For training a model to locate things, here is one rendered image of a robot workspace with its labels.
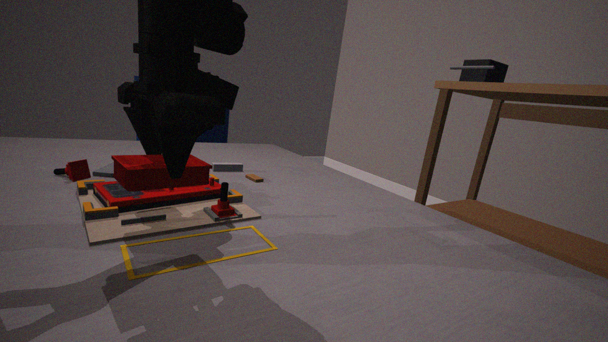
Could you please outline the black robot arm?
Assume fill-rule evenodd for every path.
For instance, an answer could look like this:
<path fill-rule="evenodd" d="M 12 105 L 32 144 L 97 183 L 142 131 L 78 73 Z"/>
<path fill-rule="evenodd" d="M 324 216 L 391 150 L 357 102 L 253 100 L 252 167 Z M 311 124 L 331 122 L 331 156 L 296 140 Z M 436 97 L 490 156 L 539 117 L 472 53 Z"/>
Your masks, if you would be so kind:
<path fill-rule="evenodd" d="M 178 38 L 232 56 L 245 40 L 245 10 L 232 0 L 138 0 L 138 32 Z M 218 98 L 232 110 L 239 87 L 198 69 L 193 62 L 190 94 Z"/>

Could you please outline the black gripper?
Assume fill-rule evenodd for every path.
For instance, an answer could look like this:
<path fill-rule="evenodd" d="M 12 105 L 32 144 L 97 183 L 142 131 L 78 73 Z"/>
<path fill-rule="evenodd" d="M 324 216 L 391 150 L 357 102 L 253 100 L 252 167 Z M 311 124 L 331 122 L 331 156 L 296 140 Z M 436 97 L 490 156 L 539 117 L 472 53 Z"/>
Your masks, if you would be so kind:
<path fill-rule="evenodd" d="M 190 94 L 192 42 L 138 33 L 139 81 L 118 87 L 118 102 L 134 126 L 146 154 L 162 154 L 170 178 L 181 178 L 196 139 L 214 125 L 225 125 L 221 100 Z"/>

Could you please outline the brown flat block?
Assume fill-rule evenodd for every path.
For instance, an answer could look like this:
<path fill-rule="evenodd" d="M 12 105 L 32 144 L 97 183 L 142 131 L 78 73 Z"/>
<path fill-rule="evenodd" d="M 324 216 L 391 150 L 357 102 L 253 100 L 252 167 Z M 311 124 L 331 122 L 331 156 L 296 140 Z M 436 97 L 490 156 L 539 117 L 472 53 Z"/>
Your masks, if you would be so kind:
<path fill-rule="evenodd" d="M 246 174 L 246 178 L 249 178 L 251 181 L 254 182 L 264 182 L 264 178 L 257 177 L 255 174 Z"/>

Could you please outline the yellow rectangular outline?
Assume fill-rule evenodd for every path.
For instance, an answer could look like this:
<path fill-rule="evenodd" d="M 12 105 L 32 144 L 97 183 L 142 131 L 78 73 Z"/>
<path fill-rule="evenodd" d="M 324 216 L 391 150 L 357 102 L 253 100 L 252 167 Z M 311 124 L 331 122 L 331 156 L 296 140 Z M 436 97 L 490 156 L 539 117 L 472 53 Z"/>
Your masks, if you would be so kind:
<path fill-rule="evenodd" d="M 259 251 L 254 251 L 254 252 L 249 252 L 249 253 L 243 253 L 241 255 L 234 255 L 234 256 L 229 256 L 229 257 L 215 258 L 215 259 L 212 259 L 210 261 L 189 264 L 187 266 L 178 266 L 178 267 L 170 268 L 170 269 L 167 269 L 167 270 L 153 271 L 151 273 L 137 275 L 137 276 L 134 275 L 134 271 L 133 271 L 133 268 L 132 268 L 131 262 L 130 262 L 130 257 L 128 255 L 128 251 L 127 251 L 127 248 L 126 248 L 126 247 L 139 246 L 139 245 L 143 245 L 143 244 L 146 244 L 146 243 L 167 242 L 167 241 L 170 241 L 170 240 L 176 240 L 176 239 L 180 239 L 180 238 L 189 238 L 189 237 L 195 237 L 195 236 L 216 234 L 216 233 L 219 233 L 219 232 L 236 231 L 238 229 L 245 229 L 245 228 L 252 228 L 255 232 L 257 232 L 258 235 L 261 236 L 262 239 L 264 239 L 268 243 L 269 246 L 271 246 L 271 248 L 264 249 L 264 250 L 259 250 Z M 121 250 L 122 250 L 122 253 L 123 253 L 124 266 L 126 268 L 129 281 L 134 281 L 135 279 L 138 279 L 138 278 L 143 278 L 143 277 L 148 277 L 148 276 L 154 276 L 154 275 L 157 275 L 157 274 L 163 274 L 163 273 L 167 273 L 167 272 L 170 272 L 170 271 L 178 271 L 178 270 L 182 270 L 182 269 L 189 268 L 189 267 L 203 266 L 203 265 L 215 263 L 215 262 L 218 262 L 218 261 L 228 260 L 230 258 L 245 257 L 245 256 L 249 256 L 249 255 L 256 255 L 258 253 L 272 251 L 272 250 L 278 250 L 278 248 L 271 241 L 269 241 L 263 234 L 261 234 L 260 231 L 257 230 L 256 227 L 253 227 L 253 226 L 233 228 L 233 229 L 226 229 L 226 230 L 222 230 L 222 231 L 203 232 L 203 233 L 199 233 L 199 234 L 179 236 L 179 237 L 166 238 L 166 239 L 159 239 L 159 240 L 153 240 L 153 241 L 149 241 L 149 242 L 131 243 L 131 244 L 128 244 L 128 245 L 121 245 L 120 247 L 121 247 Z"/>

